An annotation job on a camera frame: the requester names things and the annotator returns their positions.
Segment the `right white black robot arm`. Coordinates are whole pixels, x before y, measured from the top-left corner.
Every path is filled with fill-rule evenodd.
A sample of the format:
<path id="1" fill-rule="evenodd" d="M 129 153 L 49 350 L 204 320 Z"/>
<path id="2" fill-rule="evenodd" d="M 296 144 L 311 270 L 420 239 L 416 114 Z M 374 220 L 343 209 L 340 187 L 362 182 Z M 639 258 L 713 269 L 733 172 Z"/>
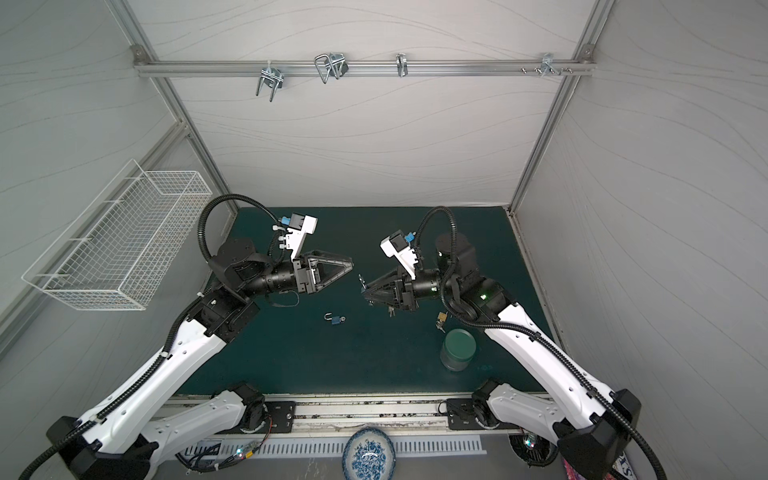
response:
<path id="1" fill-rule="evenodd" d="M 415 311 L 422 299 L 440 300 L 464 327 L 484 332 L 511 354 L 549 395 L 541 398 L 488 380 L 472 395 L 482 427 L 513 424 L 546 440 L 585 479 L 621 478 L 614 465 L 635 443 L 655 476 L 666 478 L 659 456 L 637 428 L 642 408 L 637 396 L 609 387 L 579 366 L 508 289 L 483 274 L 475 247 L 459 232 L 449 208 L 430 209 L 415 231 L 397 230 L 380 248 L 398 265 L 363 287 L 370 304 Z"/>

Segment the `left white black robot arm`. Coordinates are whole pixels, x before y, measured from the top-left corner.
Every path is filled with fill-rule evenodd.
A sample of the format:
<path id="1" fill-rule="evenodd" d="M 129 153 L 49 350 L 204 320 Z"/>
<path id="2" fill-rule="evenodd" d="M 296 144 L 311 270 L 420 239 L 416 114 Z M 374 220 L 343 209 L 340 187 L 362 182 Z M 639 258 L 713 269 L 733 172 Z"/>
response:
<path id="1" fill-rule="evenodd" d="M 259 252 L 249 238 L 228 239 L 212 253 L 207 220 L 219 204 L 228 201 L 268 210 L 241 194 L 218 196 L 203 207 L 197 241 L 217 284 L 181 311 L 155 356 L 106 399 L 80 417 L 57 420 L 47 432 L 50 447 L 25 467 L 21 478 L 31 478 L 58 456 L 76 479 L 150 479 L 160 464 L 185 447 L 220 431 L 255 430 L 265 420 L 262 395 L 246 383 L 180 414 L 160 420 L 153 417 L 193 373 L 255 319 L 257 299 L 285 292 L 318 293 L 349 273 L 354 263 L 340 254 L 302 252 L 317 220 L 300 214 L 268 216 L 272 241 L 283 252 L 279 258 Z"/>

